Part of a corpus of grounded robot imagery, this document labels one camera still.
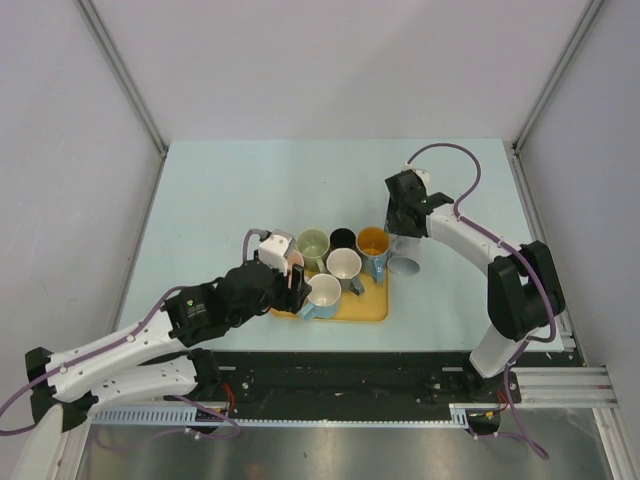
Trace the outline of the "pink mug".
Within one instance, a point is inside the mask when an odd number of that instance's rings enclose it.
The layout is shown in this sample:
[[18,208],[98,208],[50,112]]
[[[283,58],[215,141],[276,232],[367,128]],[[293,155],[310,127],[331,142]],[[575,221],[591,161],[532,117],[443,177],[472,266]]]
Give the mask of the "pink mug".
[[297,250],[292,250],[287,256],[287,272],[291,274],[295,266],[304,268],[304,258]]

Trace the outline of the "light blue mug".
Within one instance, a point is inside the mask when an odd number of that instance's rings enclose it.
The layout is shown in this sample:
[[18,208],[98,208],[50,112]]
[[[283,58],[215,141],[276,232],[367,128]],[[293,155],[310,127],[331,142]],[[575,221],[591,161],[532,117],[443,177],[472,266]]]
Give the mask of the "light blue mug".
[[332,275],[319,273],[313,276],[308,284],[311,293],[299,311],[299,317],[303,320],[333,318],[339,310],[342,295],[339,280]]

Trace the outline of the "light green mug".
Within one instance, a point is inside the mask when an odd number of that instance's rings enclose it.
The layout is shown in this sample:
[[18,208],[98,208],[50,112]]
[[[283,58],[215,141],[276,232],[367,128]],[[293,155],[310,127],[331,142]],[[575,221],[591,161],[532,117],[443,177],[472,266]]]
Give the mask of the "light green mug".
[[308,229],[297,238],[298,251],[304,260],[306,270],[315,273],[326,272],[326,259],[330,251],[328,235],[320,229]]

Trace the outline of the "dark grey mug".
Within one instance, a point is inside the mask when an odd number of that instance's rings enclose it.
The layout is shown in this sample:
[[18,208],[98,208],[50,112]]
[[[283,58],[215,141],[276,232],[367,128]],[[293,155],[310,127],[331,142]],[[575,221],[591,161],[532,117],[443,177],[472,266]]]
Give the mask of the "dark grey mug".
[[333,250],[327,258],[326,268],[338,280],[343,293],[351,292],[356,296],[365,293],[365,287],[359,279],[362,261],[356,251],[349,248]]

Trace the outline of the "light grey mug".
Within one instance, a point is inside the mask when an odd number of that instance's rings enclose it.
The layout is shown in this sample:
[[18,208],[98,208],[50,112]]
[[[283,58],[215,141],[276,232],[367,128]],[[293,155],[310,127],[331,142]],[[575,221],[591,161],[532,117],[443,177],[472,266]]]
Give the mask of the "light grey mug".
[[387,265],[389,270],[396,275],[417,275],[421,269],[420,239],[392,235],[390,256]]

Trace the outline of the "blue butterfly mug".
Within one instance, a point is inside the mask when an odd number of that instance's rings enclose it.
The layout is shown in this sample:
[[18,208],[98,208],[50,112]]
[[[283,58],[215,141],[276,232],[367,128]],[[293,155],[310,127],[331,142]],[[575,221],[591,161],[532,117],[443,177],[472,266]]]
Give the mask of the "blue butterfly mug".
[[391,237],[379,227],[366,227],[356,237],[356,247],[362,259],[363,272],[375,284],[385,281],[385,271],[390,252]]

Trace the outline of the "brown dark mug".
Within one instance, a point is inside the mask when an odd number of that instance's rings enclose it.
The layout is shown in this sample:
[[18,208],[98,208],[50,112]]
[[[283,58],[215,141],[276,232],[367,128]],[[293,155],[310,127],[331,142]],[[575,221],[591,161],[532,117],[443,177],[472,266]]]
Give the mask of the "brown dark mug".
[[356,250],[356,234],[349,228],[337,228],[329,235],[330,248]]

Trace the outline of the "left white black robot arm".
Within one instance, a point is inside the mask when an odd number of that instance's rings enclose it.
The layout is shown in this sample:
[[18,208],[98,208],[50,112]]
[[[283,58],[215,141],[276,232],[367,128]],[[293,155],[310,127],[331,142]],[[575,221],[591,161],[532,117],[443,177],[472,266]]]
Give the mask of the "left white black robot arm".
[[302,267],[283,273],[250,260],[209,283],[171,288],[142,321],[90,344],[60,353],[35,348],[25,356],[32,417],[40,421],[59,405],[69,431],[112,404],[210,400],[221,372],[201,343],[272,309],[297,313],[311,291]]

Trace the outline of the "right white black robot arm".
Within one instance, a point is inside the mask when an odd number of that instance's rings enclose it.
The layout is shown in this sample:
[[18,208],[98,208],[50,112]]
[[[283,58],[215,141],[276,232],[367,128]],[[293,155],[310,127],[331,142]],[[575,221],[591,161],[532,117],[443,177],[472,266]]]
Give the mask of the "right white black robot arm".
[[491,326],[469,355],[471,370],[461,376],[463,393],[484,401],[497,389],[496,375],[527,343],[556,336],[555,317],[566,303],[551,252],[540,241],[514,245],[464,215],[460,200],[430,194],[424,171],[407,167],[385,184],[389,233],[444,244],[486,276]]

